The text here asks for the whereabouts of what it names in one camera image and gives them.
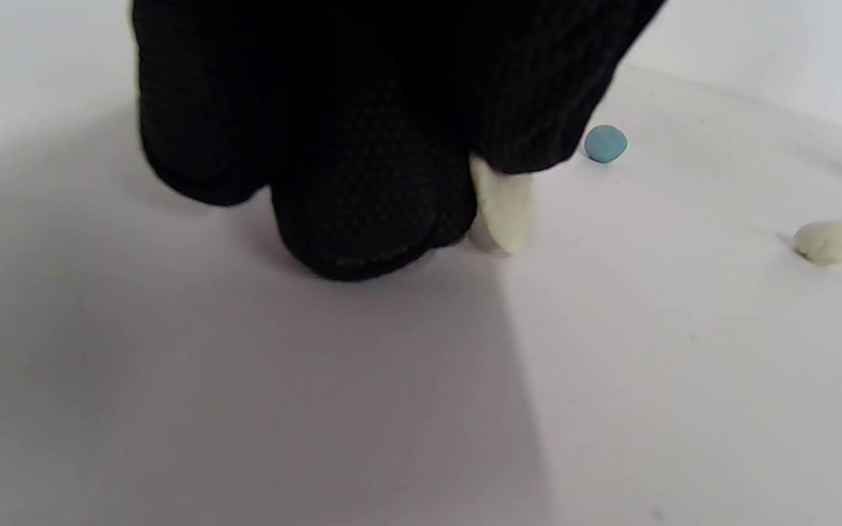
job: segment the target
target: white backdrop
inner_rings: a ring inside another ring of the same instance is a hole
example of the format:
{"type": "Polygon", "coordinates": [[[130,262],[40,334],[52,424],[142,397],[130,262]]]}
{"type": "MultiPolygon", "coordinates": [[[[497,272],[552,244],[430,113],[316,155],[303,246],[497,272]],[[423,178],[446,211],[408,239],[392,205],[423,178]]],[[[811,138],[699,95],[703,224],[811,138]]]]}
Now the white backdrop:
{"type": "Polygon", "coordinates": [[[842,124],[842,2],[671,0],[629,63],[842,124]]]}

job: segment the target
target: gloved hand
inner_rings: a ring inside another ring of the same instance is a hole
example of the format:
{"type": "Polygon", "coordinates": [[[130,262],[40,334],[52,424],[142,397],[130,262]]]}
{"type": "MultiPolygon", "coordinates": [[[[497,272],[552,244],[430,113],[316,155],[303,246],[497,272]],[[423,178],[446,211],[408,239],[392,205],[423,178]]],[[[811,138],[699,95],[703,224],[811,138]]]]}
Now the gloved hand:
{"type": "Polygon", "coordinates": [[[456,243],[469,156],[568,159],[663,0],[134,0],[140,126],[171,188],[265,186],[288,250],[356,281],[456,243]]]}

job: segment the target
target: textured glove fabric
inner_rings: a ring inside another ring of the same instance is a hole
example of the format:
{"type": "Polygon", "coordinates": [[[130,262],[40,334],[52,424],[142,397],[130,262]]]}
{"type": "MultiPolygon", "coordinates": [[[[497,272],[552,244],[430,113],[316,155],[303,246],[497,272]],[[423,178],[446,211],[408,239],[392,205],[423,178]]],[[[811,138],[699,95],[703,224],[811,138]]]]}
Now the textured glove fabric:
{"type": "Polygon", "coordinates": [[[285,246],[358,281],[462,239],[476,153],[568,159],[661,0],[134,0],[147,160],[216,206],[271,188],[285,246]]]}

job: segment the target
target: small speck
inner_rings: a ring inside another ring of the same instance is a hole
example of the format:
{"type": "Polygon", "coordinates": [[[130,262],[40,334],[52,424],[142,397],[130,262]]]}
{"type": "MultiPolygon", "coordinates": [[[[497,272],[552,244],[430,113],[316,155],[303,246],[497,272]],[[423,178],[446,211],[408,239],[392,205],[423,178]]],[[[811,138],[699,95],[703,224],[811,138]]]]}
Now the small speck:
{"type": "Polygon", "coordinates": [[[661,511],[661,509],[653,507],[648,510],[648,513],[651,513],[652,519],[655,519],[655,522],[658,522],[659,524],[664,524],[664,512],[661,511]]]}

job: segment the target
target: white table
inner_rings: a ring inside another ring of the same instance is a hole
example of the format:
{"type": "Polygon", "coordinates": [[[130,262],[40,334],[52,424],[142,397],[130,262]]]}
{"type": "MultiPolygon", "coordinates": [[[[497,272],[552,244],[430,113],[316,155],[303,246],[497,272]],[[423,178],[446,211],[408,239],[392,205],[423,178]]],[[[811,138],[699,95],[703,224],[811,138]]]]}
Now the white table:
{"type": "Polygon", "coordinates": [[[155,182],[126,79],[15,89],[0,526],[842,524],[842,267],[779,239],[842,129],[626,71],[523,254],[347,286],[155,182]]]}

